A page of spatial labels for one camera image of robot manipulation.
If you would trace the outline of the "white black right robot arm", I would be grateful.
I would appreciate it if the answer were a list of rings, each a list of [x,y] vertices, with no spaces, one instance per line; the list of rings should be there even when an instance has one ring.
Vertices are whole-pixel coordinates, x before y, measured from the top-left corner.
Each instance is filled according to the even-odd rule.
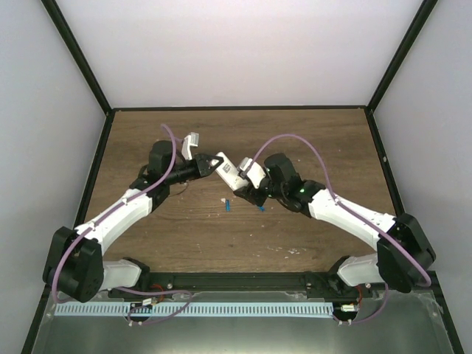
[[[333,266],[327,279],[332,295],[346,296],[364,283],[383,282],[402,293],[416,285],[430,286],[427,270],[435,255],[412,215],[393,216],[348,201],[322,183],[301,178],[283,153],[269,156],[263,165],[245,158],[237,167],[237,176],[247,184],[235,190],[236,196],[258,207],[272,198],[286,209],[336,226],[372,248],[372,254],[346,256]]]

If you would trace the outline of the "white air conditioner remote control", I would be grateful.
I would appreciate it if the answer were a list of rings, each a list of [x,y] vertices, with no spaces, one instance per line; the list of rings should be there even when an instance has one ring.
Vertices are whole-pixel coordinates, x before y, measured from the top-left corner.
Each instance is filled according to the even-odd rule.
[[[217,153],[216,156],[223,159],[222,164],[217,167],[216,173],[233,192],[249,184],[247,180],[240,177],[236,166],[223,152]]]

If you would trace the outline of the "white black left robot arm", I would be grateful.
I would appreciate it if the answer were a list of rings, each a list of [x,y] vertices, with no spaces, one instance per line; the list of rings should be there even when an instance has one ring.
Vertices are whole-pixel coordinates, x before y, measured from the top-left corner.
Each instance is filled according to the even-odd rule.
[[[131,226],[154,212],[169,196],[174,184],[211,175],[224,162],[221,153],[197,153],[184,158],[170,141],[156,142],[137,179],[125,194],[89,222],[59,228],[52,237],[43,272],[52,292],[62,292],[78,302],[88,302],[98,292],[125,288],[136,298],[150,290],[149,268],[125,258],[105,261],[109,247]]]

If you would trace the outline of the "metal front plate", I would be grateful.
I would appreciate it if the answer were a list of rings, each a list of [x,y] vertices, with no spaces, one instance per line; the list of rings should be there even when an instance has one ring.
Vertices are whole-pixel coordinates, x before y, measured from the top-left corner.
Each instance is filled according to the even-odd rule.
[[[92,302],[126,302],[98,296]],[[163,302],[324,302],[300,292],[202,292]],[[430,291],[376,291],[345,322],[301,317],[136,317],[150,300],[132,302],[124,317],[55,316],[49,304],[34,353],[454,353]]]

